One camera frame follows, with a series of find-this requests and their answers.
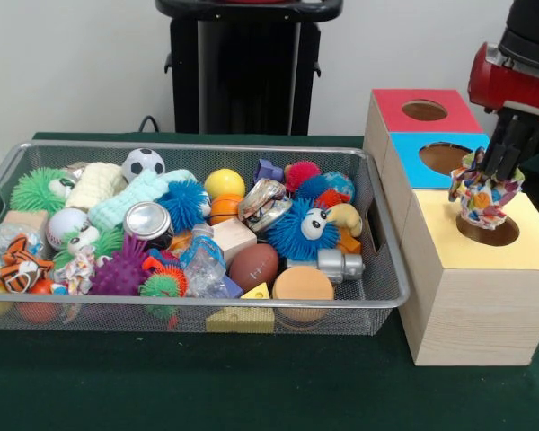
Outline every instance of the round hole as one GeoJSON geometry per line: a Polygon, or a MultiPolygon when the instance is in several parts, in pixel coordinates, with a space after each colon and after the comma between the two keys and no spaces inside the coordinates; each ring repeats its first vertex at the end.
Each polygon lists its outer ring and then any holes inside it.
{"type": "Polygon", "coordinates": [[[419,121],[437,121],[447,116],[447,110],[434,101],[408,101],[402,106],[402,111],[419,121]]]}
{"type": "Polygon", "coordinates": [[[461,215],[458,215],[457,229],[470,240],[485,245],[491,245],[493,247],[510,245],[519,237],[519,227],[509,217],[507,217],[504,224],[498,226],[494,231],[490,231],[488,229],[481,229],[481,227],[473,226],[464,220],[461,215]]]}
{"type": "Polygon", "coordinates": [[[471,152],[464,146],[448,142],[436,142],[420,149],[421,161],[431,170],[449,176],[461,167],[462,159],[471,152]]]}

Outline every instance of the googly eye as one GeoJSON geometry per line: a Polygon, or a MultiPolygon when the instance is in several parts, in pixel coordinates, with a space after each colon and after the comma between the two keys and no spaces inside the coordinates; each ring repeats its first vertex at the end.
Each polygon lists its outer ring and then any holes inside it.
{"type": "Polygon", "coordinates": [[[322,237],[327,215],[321,209],[310,209],[302,222],[302,234],[310,241],[319,240],[322,237]]]}

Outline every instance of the plush toy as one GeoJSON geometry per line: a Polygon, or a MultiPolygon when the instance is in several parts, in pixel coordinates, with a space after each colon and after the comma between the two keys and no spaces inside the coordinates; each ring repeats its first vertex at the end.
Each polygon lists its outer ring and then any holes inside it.
{"type": "Polygon", "coordinates": [[[109,257],[114,251],[119,251],[124,243],[124,231],[120,228],[109,231],[98,231],[93,226],[86,226],[80,231],[68,233],[64,238],[64,247],[54,256],[56,269],[62,269],[70,263],[77,252],[86,245],[94,247],[94,257],[101,259],[109,257]]]}
{"type": "Polygon", "coordinates": [[[54,268],[54,262],[38,259],[28,251],[28,238],[16,236],[3,256],[0,268],[0,286],[10,292],[26,292],[54,268]]]}
{"type": "Polygon", "coordinates": [[[146,242],[126,235],[122,251],[114,251],[112,259],[106,260],[96,269],[96,275],[90,277],[90,294],[137,295],[138,287],[151,275],[149,271],[142,269],[142,263],[147,258],[145,246],[146,242]]]}
{"type": "Polygon", "coordinates": [[[338,204],[331,207],[327,212],[327,221],[337,227],[347,227],[354,238],[360,236],[363,229],[359,212],[350,204],[338,204]]]}
{"type": "Polygon", "coordinates": [[[84,168],[80,180],[70,192],[66,207],[88,212],[100,202],[122,191],[127,185],[117,164],[90,163],[84,168]]]}
{"type": "Polygon", "coordinates": [[[279,256],[293,260],[316,260],[319,249],[334,248],[338,239],[338,230],[328,223],[325,211],[308,199],[294,200],[268,230],[268,243],[279,256]]]}
{"type": "Polygon", "coordinates": [[[66,198],[75,182],[64,171],[39,168],[24,175],[14,187],[10,208],[16,211],[35,212],[45,209],[53,216],[64,207],[66,198]]]}
{"type": "Polygon", "coordinates": [[[190,231],[194,225],[204,223],[211,210],[208,193],[192,180],[168,184],[168,191],[158,199],[158,204],[170,213],[175,233],[190,231]]]}
{"type": "Polygon", "coordinates": [[[92,208],[88,217],[99,230],[112,229],[123,222],[124,216],[133,205],[161,198],[168,191],[170,182],[187,180],[196,181],[196,177],[183,169],[164,175],[144,169],[126,189],[92,208]]]}

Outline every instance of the purple spiky ball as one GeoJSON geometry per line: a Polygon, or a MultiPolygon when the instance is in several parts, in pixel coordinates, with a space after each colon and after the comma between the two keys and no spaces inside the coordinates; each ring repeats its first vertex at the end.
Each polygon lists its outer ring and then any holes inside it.
{"type": "Polygon", "coordinates": [[[112,259],[97,268],[96,274],[90,277],[90,294],[138,295],[138,287],[151,276],[149,271],[142,269],[147,258],[145,246],[145,242],[125,235],[122,251],[114,251],[112,259]]]}

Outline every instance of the wire mesh basket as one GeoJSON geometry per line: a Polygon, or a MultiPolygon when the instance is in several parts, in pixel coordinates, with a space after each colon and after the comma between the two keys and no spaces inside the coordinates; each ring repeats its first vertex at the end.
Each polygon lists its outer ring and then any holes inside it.
{"type": "Polygon", "coordinates": [[[9,308],[0,316],[0,329],[374,335],[407,300],[407,276],[375,163],[355,149],[32,141],[14,148],[0,165],[0,222],[13,187],[32,169],[78,161],[121,164],[140,146],[159,152],[168,170],[189,169],[201,181],[225,167],[251,184],[260,158],[277,166],[311,160],[323,172],[346,173],[355,183],[355,206],[365,226],[363,277],[337,286],[332,301],[0,294],[0,305],[9,308]],[[320,318],[300,328],[291,324],[296,313],[320,318]]]}

